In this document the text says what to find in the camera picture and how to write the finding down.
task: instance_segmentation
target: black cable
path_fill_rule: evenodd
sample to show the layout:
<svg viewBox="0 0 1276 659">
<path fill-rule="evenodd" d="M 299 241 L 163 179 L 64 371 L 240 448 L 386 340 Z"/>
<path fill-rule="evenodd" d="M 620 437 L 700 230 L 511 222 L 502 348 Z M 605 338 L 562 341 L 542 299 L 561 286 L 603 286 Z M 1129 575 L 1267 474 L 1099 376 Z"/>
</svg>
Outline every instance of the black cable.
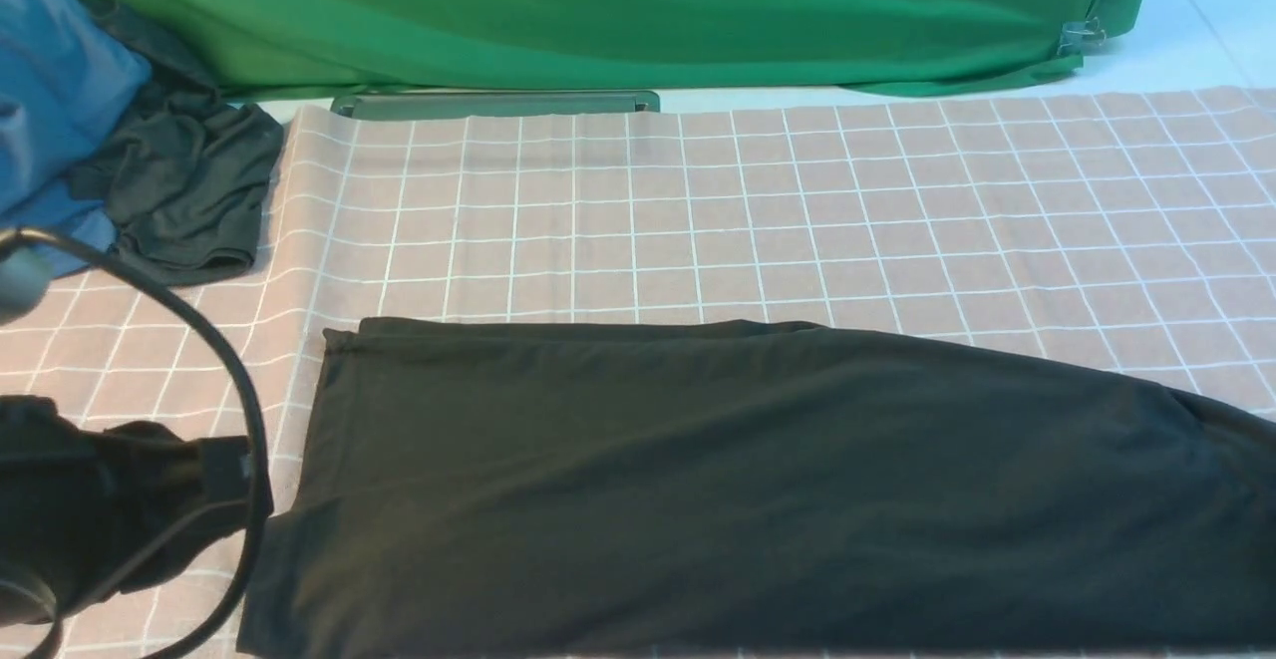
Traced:
<svg viewBox="0 0 1276 659">
<path fill-rule="evenodd" d="M 265 421 L 262 416 L 262 404 L 258 400 L 256 390 L 253 387 L 253 378 L 240 360 L 239 354 L 235 352 L 235 349 L 226 341 L 226 337 L 222 336 L 218 328 L 208 322 L 208 318 L 168 290 L 168 287 L 156 282 L 145 273 L 82 241 L 56 232 L 23 227 L 14 231 L 14 238 L 24 245 L 48 245 L 92 267 L 101 268 L 167 308 L 172 314 L 185 321 L 208 344 L 211 350 L 217 355 L 217 359 L 226 367 L 226 372 L 230 373 L 231 382 L 235 383 L 235 390 L 239 392 L 240 404 L 244 406 L 244 424 L 248 428 L 249 460 L 251 462 L 248 524 L 244 530 L 244 549 L 240 553 L 239 564 L 235 567 L 235 573 L 231 576 L 226 593 L 217 607 L 209 612 L 208 618 L 182 639 L 154 651 L 154 654 L 148 654 L 144 659 L 177 659 L 185 656 L 212 639 L 235 612 L 240 600 L 244 599 L 249 577 L 262 553 L 265 520 L 271 512 L 271 467 L 267 455 Z M 50 636 L 28 655 L 28 659 L 51 656 L 52 651 L 56 651 L 60 639 L 56 635 L 60 635 L 61 617 L 51 618 L 54 619 L 54 627 Z"/>
</svg>

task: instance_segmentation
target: white tile floor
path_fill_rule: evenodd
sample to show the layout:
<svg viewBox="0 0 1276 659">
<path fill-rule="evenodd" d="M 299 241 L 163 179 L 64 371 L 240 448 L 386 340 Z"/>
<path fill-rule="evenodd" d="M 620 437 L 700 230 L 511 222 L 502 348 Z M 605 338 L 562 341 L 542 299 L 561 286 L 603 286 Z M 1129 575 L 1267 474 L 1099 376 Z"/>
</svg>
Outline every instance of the white tile floor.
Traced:
<svg viewBox="0 0 1276 659">
<path fill-rule="evenodd" d="M 1276 0 L 1143 0 L 1138 24 L 1065 82 L 1003 93 L 1053 96 L 1110 91 L 1184 91 L 1211 86 L 1276 87 Z M 661 91 L 667 112 L 877 103 L 841 88 Z M 327 106 L 330 100 L 310 101 Z M 291 119 L 306 101 L 267 109 Z"/>
</svg>

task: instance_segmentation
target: folded black garment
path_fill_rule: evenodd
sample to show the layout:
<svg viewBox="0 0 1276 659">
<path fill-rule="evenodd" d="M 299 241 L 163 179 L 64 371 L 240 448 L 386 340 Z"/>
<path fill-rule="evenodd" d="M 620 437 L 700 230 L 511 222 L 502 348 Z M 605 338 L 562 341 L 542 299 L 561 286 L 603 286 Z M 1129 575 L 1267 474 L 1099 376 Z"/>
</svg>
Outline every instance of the folded black garment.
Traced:
<svg viewBox="0 0 1276 659">
<path fill-rule="evenodd" d="M 267 658 L 1276 645 L 1276 424 L 804 323 L 327 333 Z"/>
</svg>

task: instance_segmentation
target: blue fabric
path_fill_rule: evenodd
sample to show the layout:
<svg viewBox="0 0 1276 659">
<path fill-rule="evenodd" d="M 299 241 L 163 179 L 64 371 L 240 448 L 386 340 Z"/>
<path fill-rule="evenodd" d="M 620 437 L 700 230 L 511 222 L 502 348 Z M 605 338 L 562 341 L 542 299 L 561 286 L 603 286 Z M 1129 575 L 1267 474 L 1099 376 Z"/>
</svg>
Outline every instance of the blue fabric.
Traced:
<svg viewBox="0 0 1276 659">
<path fill-rule="evenodd" d="M 0 227 L 42 226 L 100 250 L 115 241 L 101 201 L 60 178 L 93 155 L 151 65 L 93 24 L 78 0 L 0 0 Z M 83 264 L 40 250 L 56 275 Z"/>
</svg>

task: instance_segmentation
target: pink checkered cloth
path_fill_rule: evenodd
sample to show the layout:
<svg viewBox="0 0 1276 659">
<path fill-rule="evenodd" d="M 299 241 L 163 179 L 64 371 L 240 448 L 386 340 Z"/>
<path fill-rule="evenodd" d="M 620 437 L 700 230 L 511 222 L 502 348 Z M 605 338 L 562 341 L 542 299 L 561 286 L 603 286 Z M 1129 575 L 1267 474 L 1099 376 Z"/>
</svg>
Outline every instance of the pink checkered cloth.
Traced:
<svg viewBox="0 0 1276 659">
<path fill-rule="evenodd" d="M 1276 418 L 1276 91 L 417 123 L 306 109 L 279 169 L 265 262 L 184 294 L 254 373 L 281 508 L 319 331 L 370 315 L 805 319 L 1118 370 Z M 60 281 L 3 341 L 0 392 L 52 396 L 83 427 L 241 432 L 198 337 L 100 273 Z M 77 617 L 68 655 L 184 635 L 237 550 Z M 232 655 L 234 633 L 200 655 Z M 37 635 L 0 632 L 0 656 Z"/>
</svg>

